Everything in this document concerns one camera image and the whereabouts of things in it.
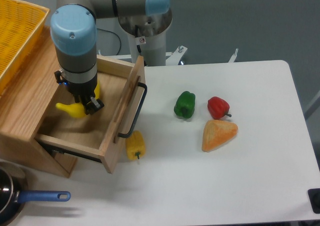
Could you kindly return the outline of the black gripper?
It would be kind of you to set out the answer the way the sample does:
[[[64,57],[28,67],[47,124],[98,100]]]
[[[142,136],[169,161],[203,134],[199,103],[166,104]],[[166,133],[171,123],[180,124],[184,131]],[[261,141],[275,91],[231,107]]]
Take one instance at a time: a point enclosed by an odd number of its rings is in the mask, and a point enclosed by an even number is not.
[[[94,76],[93,79],[85,83],[73,83],[65,78],[64,81],[62,85],[73,96],[75,103],[81,103],[84,106],[84,113],[86,115],[92,115],[105,106],[99,98],[95,98],[94,90],[98,83],[97,76]]]

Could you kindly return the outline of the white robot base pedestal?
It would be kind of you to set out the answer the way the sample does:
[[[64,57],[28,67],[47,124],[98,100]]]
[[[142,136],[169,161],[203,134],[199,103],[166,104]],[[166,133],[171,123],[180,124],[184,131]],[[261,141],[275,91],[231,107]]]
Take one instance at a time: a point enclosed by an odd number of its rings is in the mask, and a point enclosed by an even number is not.
[[[171,53],[167,52],[167,31],[173,21],[172,11],[151,16],[119,17],[118,22],[128,38],[131,62],[139,56],[146,66],[183,64],[188,48],[180,45]]]

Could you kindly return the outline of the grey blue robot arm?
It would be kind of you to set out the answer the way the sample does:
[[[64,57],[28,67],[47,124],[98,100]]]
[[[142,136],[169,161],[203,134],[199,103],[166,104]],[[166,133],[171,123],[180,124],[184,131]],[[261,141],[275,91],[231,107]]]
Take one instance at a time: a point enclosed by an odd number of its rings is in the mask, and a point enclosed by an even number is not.
[[[50,20],[60,70],[58,84],[79,103],[84,114],[94,114],[104,103],[94,90],[98,84],[96,20],[124,16],[155,15],[168,12],[170,0],[56,0]]]

